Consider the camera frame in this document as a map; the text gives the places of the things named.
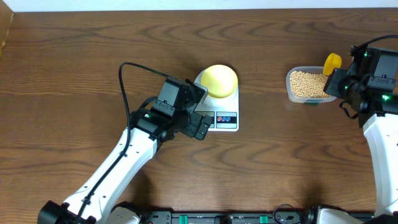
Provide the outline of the yellow plastic measuring scoop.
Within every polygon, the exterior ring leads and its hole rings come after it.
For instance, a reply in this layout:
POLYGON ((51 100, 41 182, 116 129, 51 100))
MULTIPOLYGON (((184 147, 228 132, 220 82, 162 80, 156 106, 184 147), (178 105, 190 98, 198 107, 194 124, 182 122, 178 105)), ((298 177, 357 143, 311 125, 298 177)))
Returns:
POLYGON ((322 74, 326 76, 331 75, 334 69, 341 68, 341 64, 341 57, 338 54, 331 53, 324 63, 322 74))

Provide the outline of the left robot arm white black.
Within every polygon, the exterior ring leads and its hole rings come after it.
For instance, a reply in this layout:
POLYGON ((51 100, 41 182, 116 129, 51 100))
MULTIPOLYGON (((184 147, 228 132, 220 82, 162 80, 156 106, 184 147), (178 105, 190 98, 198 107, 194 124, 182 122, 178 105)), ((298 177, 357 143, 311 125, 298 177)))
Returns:
POLYGON ((146 99, 127 115, 127 127, 96 172, 62 204, 48 201, 40 210, 38 223, 121 222, 115 208, 118 198, 142 166, 163 143, 177 133, 203 140, 212 118, 195 112, 208 90, 190 80, 168 77, 159 96, 146 99))

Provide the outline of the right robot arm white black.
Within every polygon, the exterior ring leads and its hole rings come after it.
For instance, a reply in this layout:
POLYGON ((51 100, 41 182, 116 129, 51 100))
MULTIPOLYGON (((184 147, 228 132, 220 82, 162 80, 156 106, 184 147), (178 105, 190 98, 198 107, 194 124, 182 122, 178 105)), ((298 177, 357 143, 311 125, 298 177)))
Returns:
POLYGON ((375 215, 397 217, 397 52, 353 46, 348 69, 336 68, 323 91, 350 105, 368 142, 376 183, 375 215))

